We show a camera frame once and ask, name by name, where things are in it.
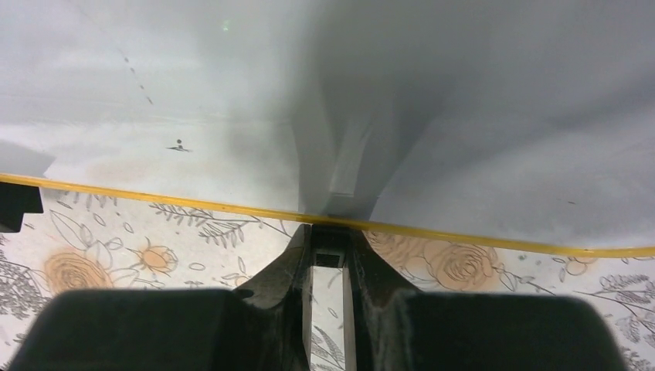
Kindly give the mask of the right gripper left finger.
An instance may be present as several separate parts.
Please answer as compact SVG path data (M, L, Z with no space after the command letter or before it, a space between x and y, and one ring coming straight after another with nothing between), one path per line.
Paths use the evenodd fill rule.
M235 289L75 290L33 322L12 370L306 370L311 227Z

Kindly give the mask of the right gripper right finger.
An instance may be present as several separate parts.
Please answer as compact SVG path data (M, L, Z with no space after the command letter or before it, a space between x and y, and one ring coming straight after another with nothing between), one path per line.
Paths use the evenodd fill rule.
M625 370L588 303L536 294L425 292L348 233L350 370Z

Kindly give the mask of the yellow framed whiteboard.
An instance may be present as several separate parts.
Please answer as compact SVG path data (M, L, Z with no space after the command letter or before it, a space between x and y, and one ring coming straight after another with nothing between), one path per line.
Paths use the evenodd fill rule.
M652 1L3 1L1 175L654 252Z

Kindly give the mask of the black whiteboard foot clip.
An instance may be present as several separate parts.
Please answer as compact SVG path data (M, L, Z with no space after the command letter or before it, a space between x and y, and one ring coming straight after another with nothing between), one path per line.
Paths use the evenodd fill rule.
M18 233L25 214L44 212L38 187L1 182L1 232Z

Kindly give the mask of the floral table mat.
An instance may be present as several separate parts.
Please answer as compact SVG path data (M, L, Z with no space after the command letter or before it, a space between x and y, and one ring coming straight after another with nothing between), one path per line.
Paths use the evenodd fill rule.
M45 189L1 235L1 366L43 306L70 289L232 289L277 258L291 221ZM572 257L368 231L425 291L571 295L592 304L631 370L654 368L654 259Z

